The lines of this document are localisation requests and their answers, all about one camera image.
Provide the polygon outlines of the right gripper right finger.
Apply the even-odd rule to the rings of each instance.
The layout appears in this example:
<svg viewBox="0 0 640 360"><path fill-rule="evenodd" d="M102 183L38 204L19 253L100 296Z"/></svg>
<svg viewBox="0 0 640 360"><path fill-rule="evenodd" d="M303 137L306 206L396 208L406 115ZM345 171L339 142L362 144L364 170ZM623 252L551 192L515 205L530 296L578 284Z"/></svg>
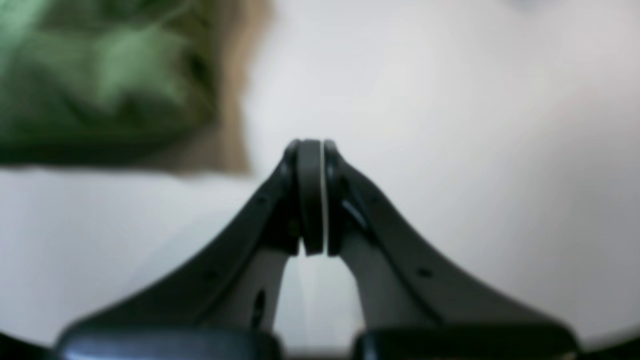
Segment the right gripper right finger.
<svg viewBox="0 0 640 360"><path fill-rule="evenodd" d="M327 252L354 276L365 328L354 360L561 360L569 327L467 273L324 142Z"/></svg>

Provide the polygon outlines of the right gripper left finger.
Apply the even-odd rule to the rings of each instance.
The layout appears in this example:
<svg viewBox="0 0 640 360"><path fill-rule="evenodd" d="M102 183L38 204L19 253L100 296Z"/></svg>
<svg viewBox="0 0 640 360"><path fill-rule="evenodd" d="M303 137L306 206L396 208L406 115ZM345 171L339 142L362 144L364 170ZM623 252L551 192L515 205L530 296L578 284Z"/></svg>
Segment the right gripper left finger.
<svg viewBox="0 0 640 360"><path fill-rule="evenodd" d="M323 144L295 140L215 239L164 278L64 331L57 360L279 360L288 260L324 248Z"/></svg>

